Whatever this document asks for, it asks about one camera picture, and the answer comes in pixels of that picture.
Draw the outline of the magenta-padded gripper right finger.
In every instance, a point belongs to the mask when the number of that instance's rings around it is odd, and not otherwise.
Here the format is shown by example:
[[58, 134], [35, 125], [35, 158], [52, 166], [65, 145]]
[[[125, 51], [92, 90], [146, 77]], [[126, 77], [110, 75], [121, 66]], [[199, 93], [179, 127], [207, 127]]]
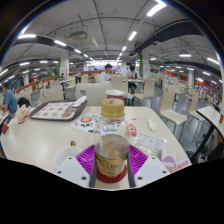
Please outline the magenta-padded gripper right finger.
[[170, 174], [157, 157], [148, 157], [134, 146], [130, 146], [127, 167], [131, 188], [143, 187]]

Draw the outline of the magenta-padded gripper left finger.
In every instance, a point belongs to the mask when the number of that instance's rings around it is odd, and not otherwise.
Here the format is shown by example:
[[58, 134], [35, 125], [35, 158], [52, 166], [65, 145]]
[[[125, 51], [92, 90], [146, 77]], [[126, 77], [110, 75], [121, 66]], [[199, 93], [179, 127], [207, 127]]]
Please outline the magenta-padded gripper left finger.
[[94, 148], [81, 150], [76, 146], [61, 149], [54, 157], [54, 174], [76, 185], [89, 188], [95, 185]]

